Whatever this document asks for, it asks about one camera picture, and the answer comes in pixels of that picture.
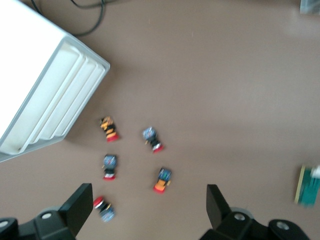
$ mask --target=black cable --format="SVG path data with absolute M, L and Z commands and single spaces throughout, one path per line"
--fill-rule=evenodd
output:
M 95 3 L 95 4 L 91 4 L 91 5 L 79 5 L 77 4 L 74 0 L 70 0 L 74 5 L 76 5 L 78 8 L 80 9 L 92 9 L 92 8 L 97 8 L 97 7 L 100 7 L 100 15 L 99 15 L 99 18 L 98 20 L 96 21 L 96 24 L 88 31 L 85 31 L 85 32 L 81 32 L 81 33 L 72 33 L 73 36 L 75 37 L 83 37 L 83 36 L 86 36 L 86 35 L 89 35 L 90 33 L 92 33 L 94 30 L 96 30 L 99 25 L 101 24 L 103 18 L 104 18 L 104 12 L 105 12 L 105 5 L 107 3 L 111 3 L 111 2 L 115 2 L 116 0 L 109 0 L 109 1 L 106 1 L 106 0 L 101 0 L 100 3 Z M 40 12 L 40 10 L 38 9 L 36 3 L 34 0 L 31 0 L 31 3 L 33 5 L 33 7 L 35 8 L 35 10 L 41 14 L 43 16 L 43 14 Z

